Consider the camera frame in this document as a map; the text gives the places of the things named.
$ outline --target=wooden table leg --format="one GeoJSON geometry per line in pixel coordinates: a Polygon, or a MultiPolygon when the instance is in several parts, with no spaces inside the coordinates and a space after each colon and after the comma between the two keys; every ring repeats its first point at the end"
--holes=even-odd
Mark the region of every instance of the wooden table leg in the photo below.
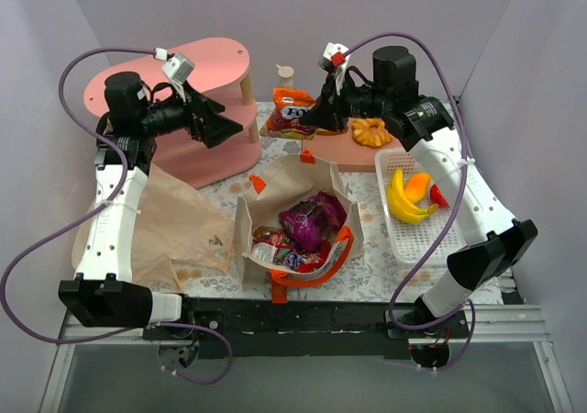
{"type": "Polygon", "coordinates": [[[256,122],[249,127],[249,140],[253,144],[259,141],[259,129],[256,122]]]}
{"type": "Polygon", "coordinates": [[[245,106],[255,102],[253,87],[250,83],[250,73],[247,73],[247,75],[240,82],[240,92],[242,93],[242,102],[245,106]]]}

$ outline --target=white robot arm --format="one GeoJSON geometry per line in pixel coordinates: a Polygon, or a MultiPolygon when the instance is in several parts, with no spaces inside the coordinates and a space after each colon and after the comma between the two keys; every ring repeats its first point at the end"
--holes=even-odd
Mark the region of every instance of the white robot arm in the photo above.
{"type": "Polygon", "coordinates": [[[460,188],[460,168],[463,163],[468,165],[457,214],[467,247],[450,254],[448,270],[415,302],[415,324],[429,324],[460,307],[482,283],[516,264],[537,236],[537,229],[531,220],[519,222],[502,205],[474,160],[461,159],[454,121],[440,101],[419,94],[415,57],[407,48],[377,49],[372,54],[373,81],[360,74],[365,82],[361,87],[355,85],[346,67],[345,53],[355,49],[328,43],[319,62],[327,79],[316,105],[301,118],[301,124],[341,131],[349,117],[381,117],[451,205],[455,205],[460,188]]]}
{"type": "Polygon", "coordinates": [[[162,70],[169,82],[156,85],[153,91],[172,89],[162,101],[155,102],[154,94],[147,99],[137,73],[115,73],[105,80],[109,112],[101,118],[97,131],[124,152],[128,170],[124,185],[108,202],[124,168],[109,146],[98,144],[95,205],[106,207],[91,223],[74,280],[61,281],[59,289],[60,300],[84,326],[144,327],[180,319],[181,296],[132,284],[130,250],[138,203],[157,149],[155,137],[185,128],[192,139],[215,147],[242,130],[239,123],[220,115],[222,105],[187,83],[194,69],[192,62],[181,53],[166,50],[155,50],[155,57],[165,61],[162,70]],[[105,134],[106,121],[112,131],[105,134]]]}

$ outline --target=floral tablecloth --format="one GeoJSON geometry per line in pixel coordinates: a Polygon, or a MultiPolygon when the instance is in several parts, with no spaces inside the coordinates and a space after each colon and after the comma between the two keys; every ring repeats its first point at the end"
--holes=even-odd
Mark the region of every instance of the floral tablecloth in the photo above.
{"type": "MultiPolygon", "coordinates": [[[[272,103],[258,103],[257,121],[261,127],[273,109],[272,103]]],[[[218,208],[234,218],[237,196],[250,187],[249,175],[260,174],[272,161],[286,154],[298,153],[300,141],[262,139],[262,154],[259,162],[245,173],[237,174],[210,184],[199,191],[218,208]]],[[[338,301],[388,301],[393,291],[408,273],[393,257],[387,239],[387,228],[383,218],[382,201],[375,173],[343,173],[343,181],[351,197],[359,202],[360,219],[365,236],[365,255],[345,263],[342,269],[325,284],[304,289],[290,289],[290,299],[338,300],[338,301]]],[[[423,268],[402,292],[399,302],[414,302],[446,271],[446,269],[423,268]]],[[[189,296],[219,298],[271,298],[270,285],[243,289],[232,259],[228,273],[215,271],[198,272],[199,276],[183,273],[180,279],[183,291],[189,296]]],[[[477,304],[502,304],[497,280],[493,279],[477,290],[472,297],[477,304]]]]}

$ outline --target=cable tie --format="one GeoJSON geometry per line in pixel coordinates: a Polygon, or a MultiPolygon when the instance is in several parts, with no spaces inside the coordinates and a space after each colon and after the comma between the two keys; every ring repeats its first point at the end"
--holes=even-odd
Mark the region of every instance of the cable tie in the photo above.
{"type": "Polygon", "coordinates": [[[140,214],[140,210],[138,208],[134,208],[129,204],[115,204],[115,205],[121,205],[122,207],[126,208],[129,211],[132,211],[135,214],[140,214]]]}
{"type": "Polygon", "coordinates": [[[155,48],[155,60],[167,61],[169,52],[164,48],[155,48]]]}
{"type": "Polygon", "coordinates": [[[104,205],[106,208],[108,208],[113,204],[114,204],[114,200],[104,199],[104,200],[101,200],[100,202],[96,203],[95,207],[98,208],[99,206],[104,205]]]}
{"type": "Polygon", "coordinates": [[[471,165],[475,163],[475,158],[469,158],[467,160],[461,159],[457,162],[457,167],[460,169],[463,165],[471,165]]]}

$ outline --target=pink shelf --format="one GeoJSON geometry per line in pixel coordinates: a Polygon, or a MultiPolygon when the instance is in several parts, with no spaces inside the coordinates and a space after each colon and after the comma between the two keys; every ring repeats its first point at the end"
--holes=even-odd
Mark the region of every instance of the pink shelf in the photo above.
{"type": "MultiPolygon", "coordinates": [[[[240,90],[237,87],[223,89],[220,93],[210,95],[212,99],[222,103],[227,109],[222,113],[225,117],[229,117],[233,121],[242,124],[245,131],[239,135],[247,135],[247,128],[254,124],[257,127],[255,119],[257,118],[257,104],[253,103],[245,106],[240,97],[240,90]]],[[[222,143],[218,148],[223,148],[229,140],[222,143]]],[[[157,138],[157,151],[153,161],[161,166],[161,161],[169,160],[178,154],[186,153],[187,151],[210,151],[202,142],[196,142],[190,138],[187,131],[181,130],[172,133],[171,135],[159,136],[157,138]]]]}
{"type": "MultiPolygon", "coordinates": [[[[179,51],[194,62],[195,69],[188,78],[189,83],[195,90],[222,103],[227,108],[222,115],[237,121],[245,130],[213,149],[193,141],[185,130],[158,137],[153,162],[194,188],[248,170],[259,160],[261,152],[255,121],[257,104],[252,95],[249,96],[250,104],[244,104],[243,94],[234,84],[249,82],[249,79],[245,80],[249,72],[249,52],[233,39],[200,39],[170,51],[179,51]]],[[[153,87],[166,81],[162,65],[162,61],[144,57],[106,69],[86,87],[83,95],[86,107],[97,117],[107,111],[104,80],[113,73],[137,72],[153,87]]],[[[159,92],[157,98],[169,93],[159,92]]]]}
{"type": "MultiPolygon", "coordinates": [[[[249,52],[233,39],[199,39],[170,51],[181,52],[194,62],[195,69],[188,82],[198,92],[209,92],[238,83],[249,72],[249,52]]],[[[142,80],[153,87],[157,83],[167,81],[161,71],[162,65],[163,61],[145,56],[100,72],[85,88],[85,106],[97,117],[102,116],[108,111],[104,99],[104,81],[108,76],[117,72],[132,71],[139,73],[142,80]]]]}
{"type": "Polygon", "coordinates": [[[199,188],[248,170],[259,160],[260,151],[260,140],[251,143],[248,133],[243,132],[213,149],[201,147],[155,163],[193,188],[199,188]]]}

